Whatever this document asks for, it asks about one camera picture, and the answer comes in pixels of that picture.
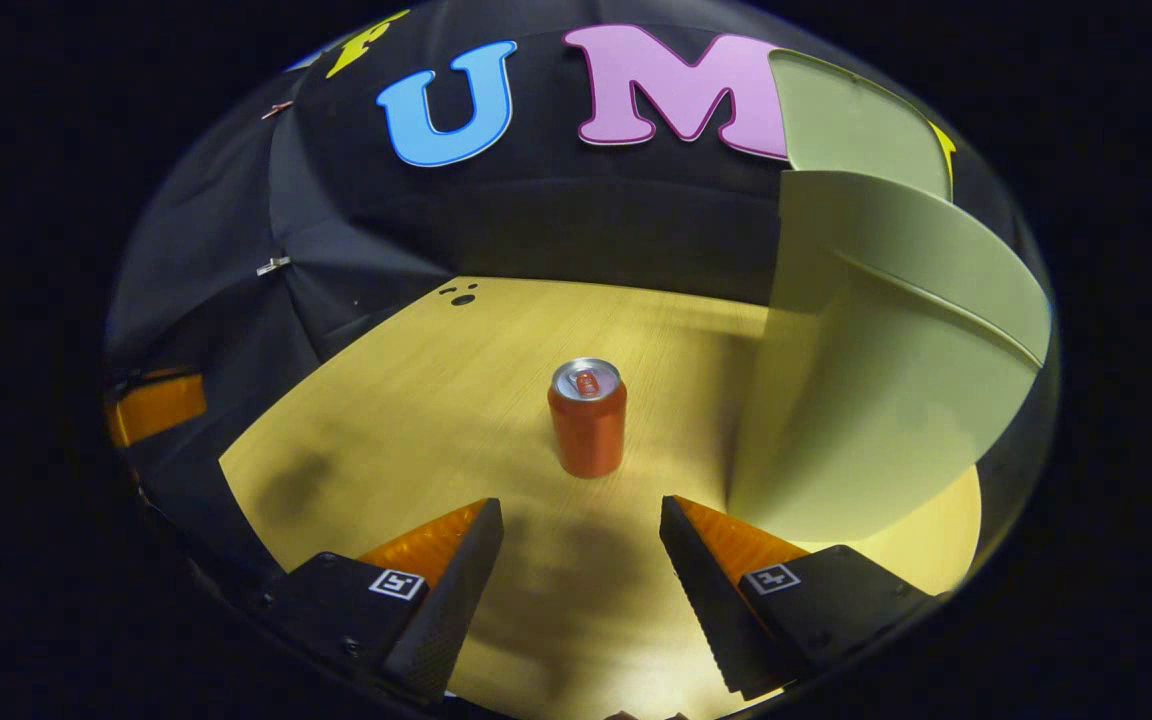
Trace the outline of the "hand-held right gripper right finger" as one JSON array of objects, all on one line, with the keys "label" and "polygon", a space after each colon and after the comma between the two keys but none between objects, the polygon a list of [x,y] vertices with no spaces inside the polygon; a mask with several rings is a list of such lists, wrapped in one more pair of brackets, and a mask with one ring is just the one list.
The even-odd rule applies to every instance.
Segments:
[{"label": "hand-held right gripper right finger", "polygon": [[685,497],[664,497],[659,536],[745,700],[841,669],[940,605],[847,544],[808,551]]}]

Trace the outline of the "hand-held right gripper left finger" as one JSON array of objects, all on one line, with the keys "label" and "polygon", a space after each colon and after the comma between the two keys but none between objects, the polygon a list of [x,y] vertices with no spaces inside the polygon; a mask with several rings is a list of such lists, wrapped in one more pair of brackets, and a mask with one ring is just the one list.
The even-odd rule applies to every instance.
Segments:
[{"label": "hand-held right gripper left finger", "polygon": [[320,552],[259,592],[259,623],[329,674],[439,702],[505,539],[480,498],[351,559]]}]

